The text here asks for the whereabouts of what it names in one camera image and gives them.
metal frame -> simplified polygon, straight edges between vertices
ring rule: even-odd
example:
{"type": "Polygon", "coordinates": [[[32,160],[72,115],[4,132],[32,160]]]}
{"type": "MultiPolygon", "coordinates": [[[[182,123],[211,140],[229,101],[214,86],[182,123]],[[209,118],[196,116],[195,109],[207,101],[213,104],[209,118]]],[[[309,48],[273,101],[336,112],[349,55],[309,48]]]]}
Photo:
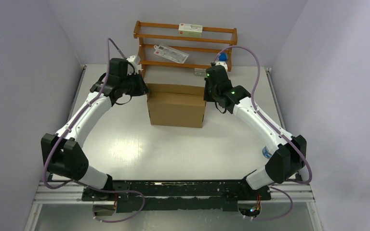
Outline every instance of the metal frame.
{"type": "MultiPolygon", "coordinates": [[[[84,77],[86,70],[86,66],[83,69],[83,72],[80,77],[79,86],[77,88],[77,92],[80,89],[80,85],[82,82],[82,79],[84,77]]],[[[276,109],[278,112],[278,116],[280,118],[281,126],[284,128],[284,121],[282,119],[280,108],[277,102],[277,98],[273,89],[273,84],[271,81],[270,76],[270,69],[266,68],[266,74],[267,79],[270,84],[270,89],[272,91],[272,95],[275,101],[276,109]]],[[[73,104],[70,109],[69,118],[72,116],[72,111],[75,106],[76,97],[73,101],[73,104]]],[[[51,182],[51,184],[56,185],[60,184],[61,182],[51,182]]],[[[285,192],[287,192],[291,198],[293,199],[293,202],[296,203],[307,203],[308,213],[310,215],[310,219],[313,225],[314,231],[323,231],[323,227],[318,215],[316,202],[313,196],[313,192],[311,190],[310,185],[300,185],[296,183],[291,182],[285,182],[283,184],[275,184],[274,187],[281,189],[285,192]]],[[[41,212],[41,209],[43,205],[45,204],[56,204],[56,205],[113,205],[113,201],[82,201],[82,193],[83,193],[84,187],[75,183],[69,183],[66,186],[51,190],[46,188],[43,183],[39,183],[38,189],[36,191],[35,198],[33,200],[32,208],[30,210],[29,218],[26,222],[25,231],[34,231],[36,224],[39,219],[39,215],[41,212]]],[[[275,191],[273,189],[270,189],[270,194],[272,199],[269,201],[262,201],[262,203],[289,203],[289,199],[286,198],[286,196],[278,191],[275,191]]],[[[250,204],[250,203],[256,203],[256,201],[238,201],[239,204],[250,204]]]]}

small white box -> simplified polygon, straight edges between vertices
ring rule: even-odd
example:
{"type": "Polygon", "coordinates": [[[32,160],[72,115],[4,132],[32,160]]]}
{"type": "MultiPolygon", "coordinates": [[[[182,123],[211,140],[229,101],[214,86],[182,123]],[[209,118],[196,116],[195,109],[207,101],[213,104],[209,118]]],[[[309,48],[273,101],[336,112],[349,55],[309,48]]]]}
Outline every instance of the small white box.
{"type": "Polygon", "coordinates": [[[194,24],[180,23],[178,27],[178,35],[184,37],[202,37],[203,26],[194,24]]]}

blue object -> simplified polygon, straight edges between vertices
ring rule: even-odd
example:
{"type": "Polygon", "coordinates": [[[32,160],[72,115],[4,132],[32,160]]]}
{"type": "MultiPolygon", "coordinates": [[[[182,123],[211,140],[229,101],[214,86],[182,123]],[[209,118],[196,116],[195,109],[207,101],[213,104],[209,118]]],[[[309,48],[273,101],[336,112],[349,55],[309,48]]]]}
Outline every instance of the blue object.
{"type": "Polygon", "coordinates": [[[272,157],[272,154],[270,154],[270,152],[267,150],[267,148],[266,148],[266,147],[264,147],[264,148],[262,149],[262,153],[263,153],[263,155],[264,155],[267,159],[270,159],[270,158],[272,157]]]}
{"type": "Polygon", "coordinates": [[[221,53],[219,55],[219,61],[227,61],[227,54],[226,53],[221,53]]]}

gray floor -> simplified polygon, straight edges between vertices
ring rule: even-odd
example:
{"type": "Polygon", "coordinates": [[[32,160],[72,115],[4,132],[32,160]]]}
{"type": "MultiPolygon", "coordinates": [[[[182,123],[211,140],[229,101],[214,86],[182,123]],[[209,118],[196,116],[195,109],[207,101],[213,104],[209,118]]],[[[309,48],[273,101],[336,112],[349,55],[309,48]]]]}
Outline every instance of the gray floor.
{"type": "MultiPolygon", "coordinates": [[[[262,204],[261,218],[272,217],[287,211],[288,203],[262,204]]],[[[104,219],[119,219],[129,214],[114,214],[104,219]]],[[[91,205],[44,205],[38,220],[37,231],[229,231],[272,230],[312,231],[306,203],[294,203],[293,211],[273,221],[250,221],[238,212],[221,210],[145,211],[123,223],[105,224],[93,220],[91,205]]]]}

gray wall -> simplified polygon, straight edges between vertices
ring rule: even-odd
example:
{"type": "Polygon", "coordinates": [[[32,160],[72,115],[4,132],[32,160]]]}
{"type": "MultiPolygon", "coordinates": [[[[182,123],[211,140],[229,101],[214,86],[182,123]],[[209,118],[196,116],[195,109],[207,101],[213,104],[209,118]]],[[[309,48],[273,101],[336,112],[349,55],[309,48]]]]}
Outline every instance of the gray wall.
{"type": "Polygon", "coordinates": [[[23,230],[41,179],[40,138],[66,121],[80,74],[46,1],[0,0],[0,230],[23,230]]]}
{"type": "MultiPolygon", "coordinates": [[[[138,53],[132,32],[137,20],[194,23],[238,29],[238,44],[251,48],[261,65],[271,66],[307,0],[48,0],[84,64],[104,64],[104,36],[126,55],[138,53]]],[[[255,65],[236,50],[235,65],[255,65]]]]}
{"type": "Polygon", "coordinates": [[[370,230],[370,0],[309,0],[272,77],[325,230],[370,230]]]}

